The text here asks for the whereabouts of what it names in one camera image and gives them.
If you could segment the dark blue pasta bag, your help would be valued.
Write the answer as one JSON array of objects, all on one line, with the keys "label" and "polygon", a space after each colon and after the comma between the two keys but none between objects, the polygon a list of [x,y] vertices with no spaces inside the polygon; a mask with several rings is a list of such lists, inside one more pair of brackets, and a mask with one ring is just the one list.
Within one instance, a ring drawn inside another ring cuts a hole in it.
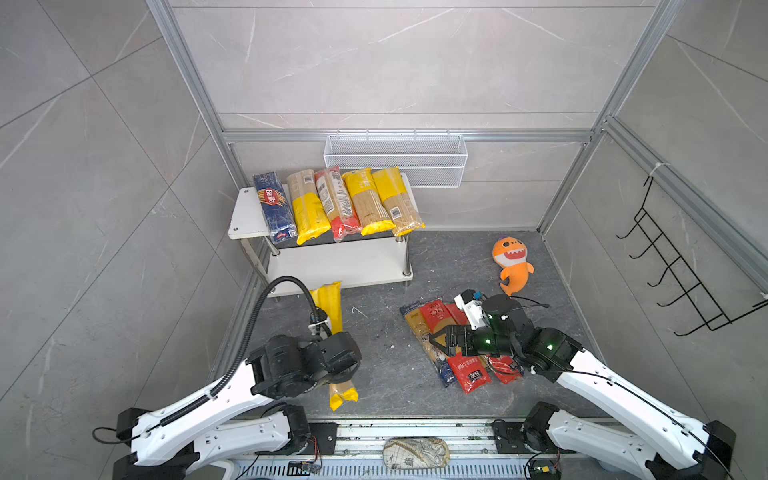
[{"label": "dark blue pasta bag", "polygon": [[409,325],[412,333],[420,343],[425,354],[429,358],[440,381],[444,387],[449,387],[456,382],[456,377],[447,362],[446,356],[430,343],[429,337],[431,331],[426,323],[425,317],[420,310],[421,304],[418,302],[405,305],[399,308],[399,311],[406,323]]}]

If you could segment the yellow wholewheat spaghetti bag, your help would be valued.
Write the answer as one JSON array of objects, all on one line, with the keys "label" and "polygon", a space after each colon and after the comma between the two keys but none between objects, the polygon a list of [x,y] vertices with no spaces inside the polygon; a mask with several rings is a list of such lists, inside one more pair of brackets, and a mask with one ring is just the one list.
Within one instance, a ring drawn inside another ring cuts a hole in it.
[{"label": "yellow wholewheat spaghetti bag", "polygon": [[361,224],[361,235],[391,231],[395,228],[376,189],[370,168],[342,174],[345,187]]}]

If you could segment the tan yellow pasta bag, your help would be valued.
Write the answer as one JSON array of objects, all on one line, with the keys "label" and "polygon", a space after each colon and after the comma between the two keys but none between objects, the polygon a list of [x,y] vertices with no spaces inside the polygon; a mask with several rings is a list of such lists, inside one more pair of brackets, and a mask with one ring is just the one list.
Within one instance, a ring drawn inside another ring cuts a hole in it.
[{"label": "tan yellow pasta bag", "polygon": [[287,177],[299,246],[331,230],[317,192],[314,174],[312,169],[305,169]]}]

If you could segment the yellow spaghetti bag with barcode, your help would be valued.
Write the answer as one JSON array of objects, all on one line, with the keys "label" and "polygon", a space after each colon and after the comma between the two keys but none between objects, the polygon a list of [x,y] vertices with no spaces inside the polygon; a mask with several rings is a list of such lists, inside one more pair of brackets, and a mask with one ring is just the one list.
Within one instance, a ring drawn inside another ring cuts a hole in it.
[{"label": "yellow spaghetti bag with barcode", "polygon": [[425,227],[398,167],[378,170],[372,174],[372,178],[382,205],[394,224],[395,237],[402,237]]}]

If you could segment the red yellow spaghetti bag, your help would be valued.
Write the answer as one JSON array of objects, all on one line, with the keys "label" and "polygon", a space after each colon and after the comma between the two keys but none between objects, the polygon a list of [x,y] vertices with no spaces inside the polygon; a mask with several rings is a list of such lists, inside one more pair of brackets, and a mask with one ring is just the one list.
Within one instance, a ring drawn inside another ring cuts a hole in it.
[{"label": "red yellow spaghetti bag", "polygon": [[455,304],[446,304],[442,300],[426,303],[419,311],[429,332],[428,345],[436,351],[437,358],[449,368],[449,377],[453,378],[466,394],[490,383],[491,378],[478,357],[464,356],[460,347],[453,347],[452,353],[448,353],[447,336],[438,334],[445,327],[468,326],[466,315]]}]

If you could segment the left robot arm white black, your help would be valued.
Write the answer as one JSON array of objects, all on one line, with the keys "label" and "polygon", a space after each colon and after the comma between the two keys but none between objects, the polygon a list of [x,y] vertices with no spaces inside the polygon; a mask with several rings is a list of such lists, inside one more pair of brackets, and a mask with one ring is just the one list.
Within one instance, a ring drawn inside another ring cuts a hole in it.
[{"label": "left robot arm white black", "polygon": [[347,332],[274,336],[234,371],[182,400],[155,411],[121,412],[113,431],[130,452],[114,463],[112,476],[183,479],[243,453],[298,453],[312,431],[303,407],[288,399],[350,380],[361,360]]}]

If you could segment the red spaghetti bag with label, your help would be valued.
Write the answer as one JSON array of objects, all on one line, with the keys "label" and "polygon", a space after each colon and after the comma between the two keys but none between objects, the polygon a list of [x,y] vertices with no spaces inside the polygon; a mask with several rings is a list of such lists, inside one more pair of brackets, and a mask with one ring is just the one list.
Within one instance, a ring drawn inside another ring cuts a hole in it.
[{"label": "red spaghetti bag with label", "polygon": [[332,167],[319,171],[314,180],[334,241],[341,242],[347,235],[360,233],[362,226],[340,169]]}]

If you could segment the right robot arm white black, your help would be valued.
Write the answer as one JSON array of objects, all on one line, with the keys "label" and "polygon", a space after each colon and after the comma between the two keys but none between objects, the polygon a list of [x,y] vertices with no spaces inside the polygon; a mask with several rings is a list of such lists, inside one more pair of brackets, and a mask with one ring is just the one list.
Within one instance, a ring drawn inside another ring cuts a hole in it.
[{"label": "right robot arm white black", "polygon": [[622,430],[581,419],[541,402],[523,428],[530,449],[588,455],[640,479],[729,479],[735,432],[703,423],[657,400],[613,372],[580,343],[554,328],[472,329],[452,325],[430,337],[445,354],[510,356],[533,375],[589,400]]}]

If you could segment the blue Barilla spaghetti box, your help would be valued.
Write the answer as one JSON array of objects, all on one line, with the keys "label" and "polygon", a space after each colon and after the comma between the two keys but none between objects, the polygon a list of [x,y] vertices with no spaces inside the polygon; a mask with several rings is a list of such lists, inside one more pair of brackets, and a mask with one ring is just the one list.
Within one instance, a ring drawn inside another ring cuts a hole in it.
[{"label": "blue Barilla spaghetti box", "polygon": [[273,243],[298,237],[292,207],[275,172],[253,176],[254,187]]}]

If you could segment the long yellow spaghetti bag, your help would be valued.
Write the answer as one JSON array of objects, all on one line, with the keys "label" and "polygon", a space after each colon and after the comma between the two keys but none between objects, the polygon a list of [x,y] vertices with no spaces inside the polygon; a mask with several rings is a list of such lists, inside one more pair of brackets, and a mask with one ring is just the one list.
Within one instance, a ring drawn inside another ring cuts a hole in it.
[{"label": "long yellow spaghetti bag", "polygon": [[[341,305],[341,283],[333,282],[311,291],[311,296],[321,310],[327,315],[325,325],[332,334],[343,331]],[[338,410],[345,402],[357,402],[358,392],[351,380],[329,385],[329,406],[333,411]]]}]

